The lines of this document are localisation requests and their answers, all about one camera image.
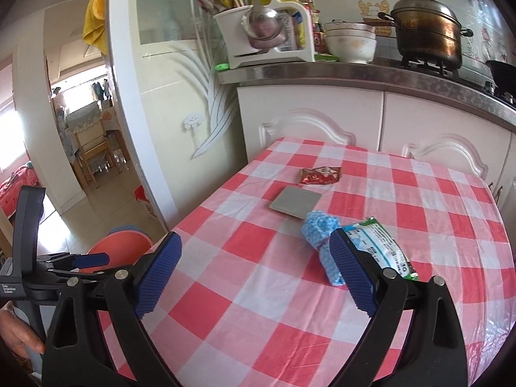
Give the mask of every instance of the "floor tile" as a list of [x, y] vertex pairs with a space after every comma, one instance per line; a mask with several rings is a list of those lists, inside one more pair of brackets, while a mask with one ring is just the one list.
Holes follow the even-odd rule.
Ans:
[[134, 190], [140, 186], [136, 171], [131, 162], [121, 164], [121, 170], [122, 173], [117, 169], [95, 173], [99, 188], [90, 183], [84, 191], [85, 199], [62, 217], [57, 212], [50, 215], [40, 225], [40, 239], [43, 236], [45, 241], [40, 249], [87, 253], [109, 231], [124, 225], [135, 225], [153, 243], [158, 242], [165, 230], [149, 215], [145, 205], [135, 200]]

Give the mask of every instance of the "utensil holder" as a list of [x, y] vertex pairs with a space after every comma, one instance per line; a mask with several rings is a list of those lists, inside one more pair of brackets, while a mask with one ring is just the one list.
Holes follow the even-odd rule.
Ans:
[[251, 7], [251, 5], [245, 5], [232, 8], [213, 16], [223, 35], [228, 55], [231, 57], [250, 55], [260, 51], [249, 44], [249, 39], [242, 27], [242, 17]]
[[249, 39], [243, 30], [242, 18], [251, 5], [232, 8], [222, 13], [216, 14], [216, 20], [220, 32], [223, 35], [228, 51], [228, 63], [231, 69], [245, 65], [258, 65], [273, 62], [307, 61], [314, 62], [314, 37], [311, 28], [311, 18], [308, 12], [300, 3], [295, 1], [282, 2], [271, 0], [266, 7], [274, 10], [295, 10], [301, 14], [305, 36], [305, 46], [303, 49], [294, 51], [280, 51], [278, 48], [259, 50], [249, 44]]

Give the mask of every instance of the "white cabinet door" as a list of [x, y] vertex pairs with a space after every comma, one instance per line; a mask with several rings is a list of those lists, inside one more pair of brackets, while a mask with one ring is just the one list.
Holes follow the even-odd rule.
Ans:
[[378, 150], [383, 92], [317, 85], [238, 88], [247, 159], [280, 137]]
[[385, 94], [383, 152], [499, 180], [510, 131], [470, 113], [414, 97]]
[[504, 169], [498, 185], [493, 187], [493, 195], [498, 200], [512, 254], [516, 257], [516, 134], [512, 135]]

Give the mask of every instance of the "pot lid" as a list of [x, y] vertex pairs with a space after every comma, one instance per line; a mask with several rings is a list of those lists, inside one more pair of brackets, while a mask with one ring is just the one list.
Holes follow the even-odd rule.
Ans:
[[449, 8], [447, 5], [440, 3], [435, 0], [399, 0], [395, 5], [391, 13], [400, 12], [405, 10], [424, 10], [434, 12], [439, 15], [444, 15], [455, 22], [459, 22], [457, 20], [457, 16], [455, 13]]

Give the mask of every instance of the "dining table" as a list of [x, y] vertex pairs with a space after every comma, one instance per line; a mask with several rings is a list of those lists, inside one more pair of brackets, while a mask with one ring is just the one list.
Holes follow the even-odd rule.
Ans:
[[[340, 167], [335, 184], [300, 184], [300, 169]], [[516, 319], [504, 224], [478, 176], [388, 153], [280, 138], [175, 228], [183, 253], [142, 323], [185, 387], [326, 387], [370, 319], [331, 286], [303, 220], [269, 208], [287, 186], [320, 193], [315, 209], [342, 226], [375, 217], [421, 281], [442, 276], [461, 323], [471, 384]], [[404, 311], [377, 377], [393, 371], [411, 319]], [[131, 376], [109, 316], [118, 371]]]

